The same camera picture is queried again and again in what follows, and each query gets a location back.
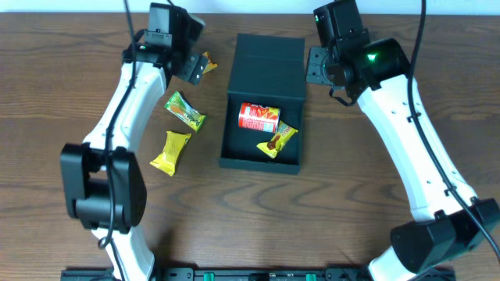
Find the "orange cracker snack packet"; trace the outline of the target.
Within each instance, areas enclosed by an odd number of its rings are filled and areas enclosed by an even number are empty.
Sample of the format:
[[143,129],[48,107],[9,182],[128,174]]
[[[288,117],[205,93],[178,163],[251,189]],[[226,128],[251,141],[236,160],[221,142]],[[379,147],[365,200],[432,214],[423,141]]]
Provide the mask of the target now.
[[208,62],[203,70],[203,73],[210,72],[218,66],[218,64],[212,60],[209,52],[204,52],[202,55],[208,59]]

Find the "yellow brown chocolate snack packet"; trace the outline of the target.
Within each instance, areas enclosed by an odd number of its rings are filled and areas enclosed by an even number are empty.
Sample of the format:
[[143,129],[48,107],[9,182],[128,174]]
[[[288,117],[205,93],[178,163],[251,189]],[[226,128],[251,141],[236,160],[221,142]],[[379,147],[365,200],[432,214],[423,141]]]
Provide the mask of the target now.
[[257,148],[270,158],[276,158],[287,142],[298,132],[292,126],[289,126],[283,121],[278,123],[277,131],[268,142],[257,144]]

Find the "red Pringles can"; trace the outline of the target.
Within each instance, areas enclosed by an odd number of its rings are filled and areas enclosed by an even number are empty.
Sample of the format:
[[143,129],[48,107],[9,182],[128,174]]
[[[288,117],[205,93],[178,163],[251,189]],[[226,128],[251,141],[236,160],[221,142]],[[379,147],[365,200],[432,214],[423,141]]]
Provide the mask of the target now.
[[280,121],[280,109],[243,102],[238,113],[238,126],[243,129],[275,133]]

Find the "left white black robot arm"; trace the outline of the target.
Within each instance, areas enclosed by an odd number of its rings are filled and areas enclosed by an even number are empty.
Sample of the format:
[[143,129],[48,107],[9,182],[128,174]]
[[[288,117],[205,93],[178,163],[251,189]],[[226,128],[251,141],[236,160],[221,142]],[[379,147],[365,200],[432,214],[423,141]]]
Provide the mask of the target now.
[[98,124],[60,155],[68,215],[97,238],[112,268],[67,269],[63,280],[151,279],[155,256],[140,226],[147,190],[136,153],[172,76],[197,84],[207,64],[189,49],[134,42],[123,51],[120,82]]

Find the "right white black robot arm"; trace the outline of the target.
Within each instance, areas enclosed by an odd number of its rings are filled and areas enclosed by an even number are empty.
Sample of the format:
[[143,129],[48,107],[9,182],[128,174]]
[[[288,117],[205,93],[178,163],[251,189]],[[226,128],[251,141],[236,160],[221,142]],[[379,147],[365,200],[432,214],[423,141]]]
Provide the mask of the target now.
[[309,52],[306,79],[345,90],[341,103],[358,105],[379,133],[402,179],[412,220],[390,233],[390,247],[367,266],[365,280],[445,279],[438,269],[483,242],[499,206],[480,199],[440,141],[414,77],[416,56],[393,38],[372,41],[354,0],[313,12],[320,45]]

